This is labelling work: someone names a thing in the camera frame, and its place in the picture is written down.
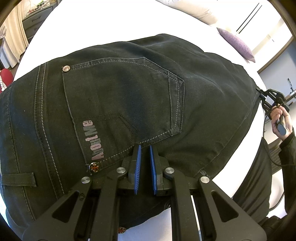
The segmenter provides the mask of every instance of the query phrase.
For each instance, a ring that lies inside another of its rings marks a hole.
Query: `red object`
[[[8,69],[3,69],[0,72],[3,83],[8,87],[13,82],[13,75]]]

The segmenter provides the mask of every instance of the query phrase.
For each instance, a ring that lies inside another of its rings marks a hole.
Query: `floor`
[[[19,63],[17,63],[11,70],[10,72],[12,73],[13,77],[15,77],[15,73],[17,72],[17,68],[19,66]]]

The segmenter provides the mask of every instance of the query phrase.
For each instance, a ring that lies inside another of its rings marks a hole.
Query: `cable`
[[[275,163],[272,159],[270,159],[270,161],[271,161],[273,164],[275,164],[276,166],[278,166],[278,167],[296,166],[296,164],[283,164],[283,165],[281,165],[281,164],[277,164],[277,163]]]
[[[280,202],[283,200],[283,197],[284,196],[285,196],[285,192],[283,192],[283,194],[281,195],[281,198],[279,199],[279,201],[277,202],[277,204],[274,205],[272,208],[270,208],[269,211],[274,210],[280,204]]]

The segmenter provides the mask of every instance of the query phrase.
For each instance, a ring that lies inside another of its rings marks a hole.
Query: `seam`
[[[105,119],[97,119],[96,117],[100,117],[100,116],[106,116],[106,115],[97,115],[97,116],[93,116],[93,117],[89,117],[89,118],[95,118],[94,120],[95,121],[105,121],[105,120],[109,120],[109,119],[113,119],[113,118],[119,118],[121,119],[121,121],[123,122],[123,124],[132,132],[131,128],[125,123],[127,122],[129,125],[131,125],[135,130],[136,132],[138,133],[138,129],[132,124],[132,123],[129,123],[121,114],[117,113],[117,114],[109,114],[109,115],[113,115],[111,117],[108,117],[108,118],[105,118]]]
[[[111,59],[126,59],[126,60],[140,60],[140,59],[146,59],[148,62],[150,63],[153,63],[154,65],[156,65],[157,67],[163,69],[164,71],[167,71],[168,73],[172,74],[173,76],[179,78],[180,80],[182,80],[180,77],[178,77],[177,75],[173,74],[172,72],[168,71],[167,69],[164,69],[163,67],[161,67],[160,65],[158,65],[157,63],[147,59],[146,57],[141,57],[141,58],[98,58],[98,59],[95,59],[95,60],[92,60],[92,61],[89,61],[89,62],[84,62],[84,63],[81,63],[81,64],[75,64],[75,65],[72,65],[72,68],[70,69],[71,70],[74,70],[74,69],[80,69],[80,68],[84,68],[84,67],[88,67],[88,66],[92,66],[92,65],[96,65],[96,64],[101,64],[101,63],[105,63],[105,62],[112,62],[110,61]],[[93,63],[93,64],[89,64],[90,62],[95,62],[95,61],[99,61],[99,60],[104,60],[104,61],[101,61],[101,62],[98,62],[98,63]],[[132,63],[132,64],[137,64],[135,62],[131,62],[131,61],[122,61],[122,62],[127,62],[127,63]],[[85,66],[81,66],[81,67],[77,67],[75,68],[75,66],[79,66],[79,65],[82,65],[82,64],[87,64]]]
[[[184,102],[185,102],[185,83],[183,82],[183,99],[182,99],[182,107],[184,106]],[[184,113],[184,108],[182,108],[182,111],[181,111],[180,132],[181,132],[181,130],[182,130],[182,125],[183,125],[183,113]]]
[[[170,127],[172,128],[172,98],[171,98],[171,95],[170,95],[170,79],[168,77],[168,96],[170,98]]]
[[[179,82],[177,81],[177,84],[178,84],[178,97],[177,97],[177,111],[176,111],[176,121],[175,121],[175,126],[174,126],[174,129],[176,128],[176,125],[177,125],[177,116],[178,116],[178,105],[179,105]]]
[[[55,170],[56,170],[56,172],[57,172],[57,177],[58,177],[58,179],[59,179],[59,183],[60,183],[60,185],[61,185],[62,192],[63,192],[63,194],[65,194],[65,193],[64,193],[63,186],[62,186],[62,183],[61,183],[61,179],[60,179],[60,177],[59,177],[59,173],[58,173],[58,171],[57,171],[56,164],[55,164],[55,162],[54,162],[54,157],[53,157],[53,155],[52,155],[52,151],[50,150],[50,146],[49,146],[49,143],[48,143],[48,140],[47,140],[47,136],[46,136],[46,134],[45,134],[44,124],[43,124],[43,84],[44,84],[45,70],[46,70],[46,63],[44,63],[44,73],[43,73],[42,91],[41,91],[41,122],[42,122],[42,129],[43,129],[43,133],[44,133],[44,136],[45,136],[46,143],[47,143],[47,145],[48,145],[48,150],[49,150],[50,156],[51,156],[51,158],[52,158],[52,162],[53,162],[53,164],[54,164],[54,168],[55,168]]]
[[[37,75],[37,80],[36,80],[36,87],[35,87],[34,122],[35,122],[35,129],[36,129],[36,131],[37,131],[37,136],[38,136],[38,139],[39,139],[39,143],[40,143],[40,145],[41,145],[41,149],[42,149],[43,157],[44,157],[44,160],[45,160],[46,169],[47,169],[47,172],[48,172],[48,175],[49,175],[49,179],[50,179],[50,182],[51,182],[51,184],[52,184],[52,188],[53,188],[53,190],[54,190],[54,194],[55,194],[56,198],[58,199],[57,190],[56,190],[56,188],[54,187],[54,183],[53,183],[53,180],[52,180],[51,170],[50,170],[50,168],[49,168],[48,162],[46,161],[46,160],[47,160],[47,156],[46,156],[46,153],[45,153],[45,146],[44,146],[44,144],[43,144],[43,142],[42,142],[42,138],[41,138],[40,130],[39,130],[38,123],[37,123],[37,113],[36,113],[36,109],[37,109],[37,86],[38,86],[38,80],[39,80],[40,68],[41,68],[41,65],[39,66],[38,75]]]
[[[89,64],[89,65],[86,65],[86,66],[81,66],[81,67],[74,68],[74,69],[81,69],[81,68],[89,67],[89,66],[92,66],[92,65],[97,65],[97,64],[101,64],[101,63],[108,63],[108,62],[125,62],[125,63],[130,63],[130,64],[142,65],[142,66],[146,66],[146,67],[149,68],[149,69],[152,69],[152,70],[154,70],[154,71],[156,71],[156,72],[160,72],[161,74],[163,74],[163,75],[169,77],[167,74],[162,73],[162,72],[159,71],[159,70],[153,69],[153,68],[151,68],[151,67],[149,67],[149,66],[147,66],[147,65],[145,65],[145,64],[139,64],[139,63],[134,63],[134,62],[130,62],[130,61],[123,61],[123,60],[108,60],[108,61],[104,61],[104,62],[99,62],[99,63],[95,63],[95,64]]]
[[[258,96],[255,96],[255,98],[253,99],[252,101],[252,105],[254,104],[255,101],[257,101],[259,95]],[[198,173],[202,170],[202,169],[205,169],[209,164],[211,164],[216,158],[217,156],[220,155],[220,153],[224,150],[224,148],[228,145],[228,143],[231,141],[231,139],[233,138],[233,136],[235,135],[235,133],[237,132],[237,130],[241,127],[241,125],[243,124],[243,122],[245,121],[245,119],[247,118],[248,114],[250,113],[252,107],[249,109],[248,113],[244,116],[244,119],[242,120],[241,124],[239,125],[239,127],[235,130],[234,134],[232,135],[232,137],[228,140],[228,142],[226,143],[226,145],[219,151],[219,153],[209,162],[207,163],[204,167],[202,167],[193,177],[195,178]]]
[[[23,227],[21,227],[21,226],[19,226],[17,223],[15,223],[15,221],[12,219],[12,217],[11,217],[11,215],[10,215],[10,213],[9,213],[9,211],[8,211],[8,209],[6,209],[5,210],[5,214],[6,214],[6,212],[8,213],[8,215],[9,215],[9,222],[13,222],[13,224],[14,225],[16,225],[18,228],[21,228],[21,229],[23,229]]]
[[[10,134],[10,138],[11,138],[11,141],[12,141],[12,144],[13,144],[13,154],[14,154],[14,157],[15,157],[15,163],[16,163],[16,166],[17,166],[17,172],[20,173],[20,169],[19,169],[19,165],[17,163],[17,157],[16,157],[16,150],[15,150],[15,143],[13,141],[13,138],[12,138],[12,131],[11,131],[11,123],[10,123],[10,114],[9,114],[9,96],[10,96],[10,90],[11,90],[12,86],[9,88],[8,90],[8,94],[7,94],[7,113],[8,113],[8,126],[9,126],[9,134]],[[27,196],[26,196],[26,193],[25,193],[25,188],[22,187],[22,193],[24,195],[24,199],[26,201],[26,205],[27,205],[27,208],[29,210],[29,213],[30,213],[30,216],[33,220],[35,220],[35,218],[33,217],[33,213],[29,207],[29,204],[28,204],[28,200],[27,200]]]
[[[122,152],[125,152],[125,151],[127,151],[128,149],[131,149],[133,146],[134,146],[134,145],[132,145],[131,147],[129,147],[129,148],[127,148],[127,149],[125,149],[124,151],[121,151],[120,153],[117,153],[117,154],[115,154],[115,155],[113,155],[113,156],[111,156],[111,157],[108,157],[108,158],[107,158],[107,159],[105,159],[105,160],[108,160],[108,159],[110,159],[110,158],[112,158],[112,157],[115,157],[115,156],[117,156],[117,155],[121,154]]]
[[[12,186],[12,187],[17,187],[17,186],[35,187],[35,186],[28,185],[28,182],[19,182],[19,183],[4,182],[4,184],[3,183],[1,183],[1,184],[4,186]]]
[[[148,142],[148,141],[153,140],[153,139],[155,139],[155,138],[157,138],[157,137],[160,137],[161,135],[163,135],[163,134],[165,134],[165,133],[167,133],[167,132],[169,132],[169,131],[171,131],[171,130],[173,130],[173,129],[170,129],[170,130],[168,130],[168,131],[166,131],[166,132],[164,132],[164,133],[162,133],[162,134],[160,134],[160,135],[158,135],[158,136],[155,136],[155,137],[153,137],[153,138],[150,138],[150,139],[148,139],[148,140],[146,140],[146,141],[142,141],[142,142],[140,142],[139,144],[142,144],[142,143],[144,143],[144,142]]]
[[[61,71],[61,72],[62,72],[62,79],[63,79],[64,94],[65,94],[65,98],[66,98],[66,102],[67,102],[67,107],[68,107],[68,110],[69,110],[69,114],[70,114],[70,116],[71,116],[71,120],[72,120],[73,127],[74,127],[74,130],[75,130],[75,135],[76,135],[76,138],[77,138],[77,140],[78,140],[78,143],[79,143],[79,146],[80,146],[80,149],[81,149],[81,152],[82,152],[83,158],[84,158],[84,163],[85,163],[85,165],[89,165],[89,164],[88,164],[88,161],[87,161],[87,159],[86,159],[86,157],[85,157],[85,154],[84,154],[84,151],[83,151],[82,145],[81,145],[81,143],[80,143],[80,140],[79,140],[79,138],[78,138],[76,125],[75,125],[74,118],[73,118],[73,116],[72,116],[71,109],[70,109],[70,105],[69,105],[69,102],[68,102],[67,93],[66,93],[66,89],[65,89],[64,72],[63,72],[63,71]]]
[[[120,119],[121,121],[122,121],[122,123],[127,127],[127,129],[129,129],[129,131],[131,132],[131,139],[130,139],[130,142],[132,142],[132,140],[133,140],[133,137],[134,137],[134,135],[133,135],[133,131],[131,130],[131,128],[125,123],[125,121],[127,122],[127,120],[122,116],[122,115],[120,115],[120,114],[118,114],[118,115],[115,115],[115,116],[112,116],[112,117],[109,117],[109,118],[105,118],[105,119],[95,119],[95,121],[105,121],[105,120],[110,120],[110,119],[115,119],[115,118],[118,118],[118,119]]]

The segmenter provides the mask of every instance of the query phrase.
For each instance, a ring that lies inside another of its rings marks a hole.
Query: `back pocket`
[[[63,72],[86,163],[101,168],[181,132],[184,81],[146,58],[103,58]]]

